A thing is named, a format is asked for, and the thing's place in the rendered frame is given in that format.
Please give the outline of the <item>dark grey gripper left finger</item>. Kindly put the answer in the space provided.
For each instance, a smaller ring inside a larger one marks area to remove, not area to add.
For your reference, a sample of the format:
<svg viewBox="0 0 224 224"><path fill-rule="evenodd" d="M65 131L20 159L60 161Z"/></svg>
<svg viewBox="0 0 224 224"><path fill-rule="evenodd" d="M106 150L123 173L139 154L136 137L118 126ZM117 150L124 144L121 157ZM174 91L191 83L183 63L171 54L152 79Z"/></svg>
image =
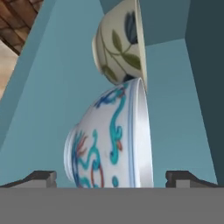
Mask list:
<svg viewBox="0 0 224 224"><path fill-rule="evenodd" d="M20 180L0 185L0 188L56 188L56 171L33 171Z"/></svg>

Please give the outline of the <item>blue cabinet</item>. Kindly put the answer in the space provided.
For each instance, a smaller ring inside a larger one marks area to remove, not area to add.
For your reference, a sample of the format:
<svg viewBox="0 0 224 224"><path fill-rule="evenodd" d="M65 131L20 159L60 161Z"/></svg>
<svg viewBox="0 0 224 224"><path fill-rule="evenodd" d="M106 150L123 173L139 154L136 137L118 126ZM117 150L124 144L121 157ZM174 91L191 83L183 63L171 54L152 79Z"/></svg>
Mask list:
<svg viewBox="0 0 224 224"><path fill-rule="evenodd" d="M110 88L91 42L110 0L45 0L0 100L0 185L35 170L69 187L63 148L90 103ZM154 183L168 170L214 182L214 164L184 39L147 45Z"/></svg>

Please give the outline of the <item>white bowl with teal pattern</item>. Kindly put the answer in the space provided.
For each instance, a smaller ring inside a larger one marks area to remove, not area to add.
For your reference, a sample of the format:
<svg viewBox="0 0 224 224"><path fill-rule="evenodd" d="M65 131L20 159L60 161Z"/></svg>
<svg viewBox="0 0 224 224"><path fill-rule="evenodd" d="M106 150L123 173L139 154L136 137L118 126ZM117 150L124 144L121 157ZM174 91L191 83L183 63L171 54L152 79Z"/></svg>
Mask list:
<svg viewBox="0 0 224 224"><path fill-rule="evenodd" d="M64 167L78 188L152 188L151 131L144 83L103 93L66 138Z"/></svg>

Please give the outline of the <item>cream bowl with green leaves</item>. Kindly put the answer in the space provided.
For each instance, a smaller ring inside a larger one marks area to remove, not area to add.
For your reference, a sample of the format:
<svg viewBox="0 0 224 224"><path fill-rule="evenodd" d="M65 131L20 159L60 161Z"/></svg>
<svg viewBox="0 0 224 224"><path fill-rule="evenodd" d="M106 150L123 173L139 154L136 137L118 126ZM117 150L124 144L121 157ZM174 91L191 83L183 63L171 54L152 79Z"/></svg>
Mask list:
<svg viewBox="0 0 224 224"><path fill-rule="evenodd" d="M92 51L98 71L114 85L140 77L147 87L139 0L122 0L104 15L93 36Z"/></svg>

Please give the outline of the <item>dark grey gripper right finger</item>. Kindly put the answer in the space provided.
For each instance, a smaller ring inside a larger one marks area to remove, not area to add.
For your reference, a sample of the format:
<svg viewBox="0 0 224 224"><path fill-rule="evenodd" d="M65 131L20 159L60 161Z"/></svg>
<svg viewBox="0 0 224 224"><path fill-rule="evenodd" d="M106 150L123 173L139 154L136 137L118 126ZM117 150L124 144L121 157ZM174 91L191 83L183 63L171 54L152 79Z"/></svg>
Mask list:
<svg viewBox="0 0 224 224"><path fill-rule="evenodd" d="M218 187L217 184L197 178L189 171L167 171L165 178L167 188Z"/></svg>

